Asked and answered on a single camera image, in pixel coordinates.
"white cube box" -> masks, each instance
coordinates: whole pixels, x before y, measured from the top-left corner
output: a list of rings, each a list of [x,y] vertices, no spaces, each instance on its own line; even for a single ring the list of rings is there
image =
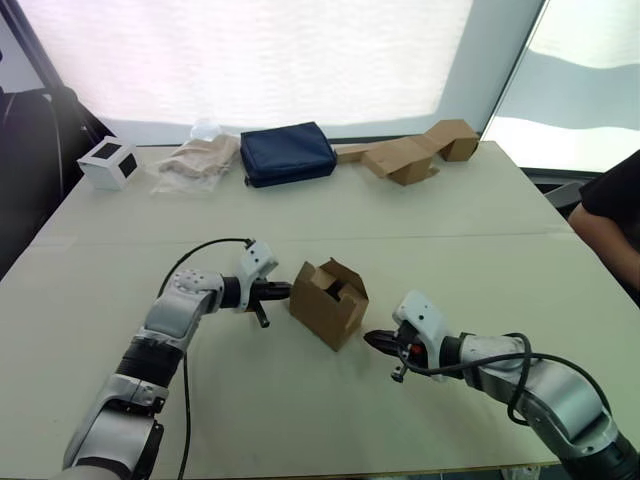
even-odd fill
[[[134,148],[119,138],[106,136],[78,160],[78,165],[95,188],[122,190],[138,169]]]

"cardboard box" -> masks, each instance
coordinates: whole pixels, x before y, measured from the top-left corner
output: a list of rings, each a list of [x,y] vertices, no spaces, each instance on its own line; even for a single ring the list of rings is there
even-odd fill
[[[360,275],[332,258],[320,267],[304,263],[291,287],[289,311],[337,352],[360,327],[367,305]]]
[[[478,148],[478,135],[464,120],[440,120],[423,134],[435,145],[447,162],[469,160]]]
[[[410,185],[438,173],[431,166],[436,153],[449,162],[468,160],[478,135],[464,121],[441,120],[422,135],[336,149],[338,163],[361,161],[378,177]]]
[[[376,145],[380,145],[381,143],[384,143],[384,142],[361,143],[359,145],[347,145],[344,147],[336,147],[336,155],[338,156],[338,163],[359,162],[364,152],[372,149]]]

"white backdrop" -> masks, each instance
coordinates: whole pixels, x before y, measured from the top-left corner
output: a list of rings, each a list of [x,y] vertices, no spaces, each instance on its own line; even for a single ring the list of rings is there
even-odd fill
[[[550,0],[484,138],[534,168],[601,172],[638,150],[640,0]]]
[[[482,129],[541,0],[21,0],[61,77],[117,134],[178,143],[315,120],[330,137]]]
[[[2,52],[0,87],[5,92],[42,88],[42,82],[2,15],[0,15],[0,51]]]

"person's arm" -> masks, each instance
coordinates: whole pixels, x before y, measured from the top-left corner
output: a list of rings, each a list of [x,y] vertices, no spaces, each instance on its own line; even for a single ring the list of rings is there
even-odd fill
[[[569,225],[618,278],[640,291],[640,253],[616,222],[589,213],[580,203],[569,216]]]

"person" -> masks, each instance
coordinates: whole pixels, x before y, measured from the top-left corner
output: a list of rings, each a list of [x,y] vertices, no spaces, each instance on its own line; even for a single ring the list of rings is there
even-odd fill
[[[580,194],[569,225],[640,307],[640,150]]]

